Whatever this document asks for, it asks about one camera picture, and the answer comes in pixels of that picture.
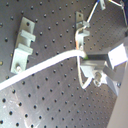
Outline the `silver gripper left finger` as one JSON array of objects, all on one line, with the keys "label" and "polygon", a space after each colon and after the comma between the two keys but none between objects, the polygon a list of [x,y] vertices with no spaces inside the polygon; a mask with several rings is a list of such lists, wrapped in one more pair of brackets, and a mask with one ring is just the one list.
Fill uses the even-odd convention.
[{"label": "silver gripper left finger", "polygon": [[107,52],[88,52],[87,56],[89,60],[109,60]]}]

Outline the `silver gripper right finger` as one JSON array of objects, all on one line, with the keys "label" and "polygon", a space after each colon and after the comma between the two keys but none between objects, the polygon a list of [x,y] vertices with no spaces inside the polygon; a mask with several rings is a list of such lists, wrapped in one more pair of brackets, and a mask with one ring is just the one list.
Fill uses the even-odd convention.
[{"label": "silver gripper right finger", "polygon": [[115,76],[115,72],[106,65],[81,64],[80,68],[87,78],[86,82],[82,85],[83,88],[87,88],[91,82],[95,86],[100,87],[102,83],[107,83],[106,78],[113,80]]}]

